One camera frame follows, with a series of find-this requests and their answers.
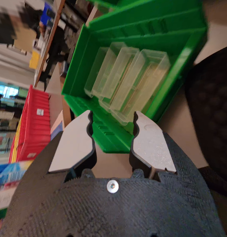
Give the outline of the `pale desk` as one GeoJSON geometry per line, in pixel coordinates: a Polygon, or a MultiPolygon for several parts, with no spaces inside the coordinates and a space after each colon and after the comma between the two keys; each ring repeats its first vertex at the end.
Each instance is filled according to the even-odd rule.
{"type": "MultiPolygon", "coordinates": [[[[227,47],[227,0],[204,0],[203,6],[209,24],[208,40],[194,65],[227,47]]],[[[208,166],[198,144],[184,87],[177,92],[159,126],[173,138],[197,168],[208,166]]],[[[95,177],[129,178],[132,175],[128,154],[106,154],[97,144],[96,152],[97,163],[92,169],[95,177]]]]}

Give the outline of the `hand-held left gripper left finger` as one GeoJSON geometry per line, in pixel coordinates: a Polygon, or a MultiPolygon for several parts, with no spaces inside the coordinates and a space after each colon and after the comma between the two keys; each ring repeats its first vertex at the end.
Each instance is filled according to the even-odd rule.
{"type": "Polygon", "coordinates": [[[87,168],[95,166],[97,157],[92,124],[93,112],[86,110],[66,126],[50,164],[50,173],[76,169],[85,161],[87,168]]]}

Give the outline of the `green plastic bin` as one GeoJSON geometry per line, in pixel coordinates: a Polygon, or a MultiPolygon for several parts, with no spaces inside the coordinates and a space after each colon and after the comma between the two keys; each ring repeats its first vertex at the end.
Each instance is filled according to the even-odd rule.
{"type": "Polygon", "coordinates": [[[83,25],[62,94],[76,116],[93,111],[93,138],[105,153],[129,153],[133,123],[122,126],[88,98],[84,85],[100,47],[112,42],[167,52],[169,74],[143,114],[159,122],[182,87],[193,62],[207,41],[207,20],[201,0],[94,0],[113,11],[83,25]]]}

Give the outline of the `blue white packet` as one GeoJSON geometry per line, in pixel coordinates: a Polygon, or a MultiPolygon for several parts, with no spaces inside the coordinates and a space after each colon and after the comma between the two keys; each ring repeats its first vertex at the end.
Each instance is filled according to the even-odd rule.
{"type": "Polygon", "coordinates": [[[19,181],[34,160],[0,164],[0,186],[19,181]]]}

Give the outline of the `yellow plastic bin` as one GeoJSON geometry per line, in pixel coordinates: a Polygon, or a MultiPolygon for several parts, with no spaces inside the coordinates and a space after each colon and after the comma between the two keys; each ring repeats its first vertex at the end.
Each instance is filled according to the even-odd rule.
{"type": "Polygon", "coordinates": [[[14,143],[14,150],[13,150],[13,156],[12,156],[12,163],[16,163],[19,160],[20,152],[21,152],[21,143],[20,143],[20,128],[21,128],[21,121],[22,117],[20,118],[20,121],[17,126],[17,131],[14,136],[15,143],[14,143]]]}

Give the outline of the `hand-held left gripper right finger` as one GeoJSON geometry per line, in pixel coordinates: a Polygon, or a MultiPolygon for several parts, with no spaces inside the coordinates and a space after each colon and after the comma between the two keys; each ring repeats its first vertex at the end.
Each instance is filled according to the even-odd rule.
{"type": "Polygon", "coordinates": [[[134,112],[133,124],[134,137],[129,153],[133,171],[141,169],[149,179],[160,171],[175,174],[176,168],[161,128],[140,111],[134,112]]]}

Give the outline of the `wood-edged side table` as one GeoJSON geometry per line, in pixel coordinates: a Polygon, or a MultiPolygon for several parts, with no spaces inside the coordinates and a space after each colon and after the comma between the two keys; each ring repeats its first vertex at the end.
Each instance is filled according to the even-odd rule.
{"type": "MultiPolygon", "coordinates": [[[[35,71],[34,77],[34,87],[38,86],[38,82],[41,78],[41,73],[43,72],[46,59],[48,57],[48,52],[55,35],[56,28],[58,26],[62,9],[64,7],[65,0],[54,0],[53,11],[55,12],[55,19],[53,20],[53,26],[50,30],[47,28],[44,36],[44,42],[42,44],[41,57],[38,61],[38,66],[35,71]]],[[[46,92],[49,95],[49,108],[50,108],[50,133],[52,133],[56,127],[62,123],[63,130],[71,122],[70,108],[64,100],[61,94],[65,79],[60,77],[59,70],[61,68],[61,63],[55,66],[54,72],[51,76],[50,82],[46,88],[46,92]]]]}

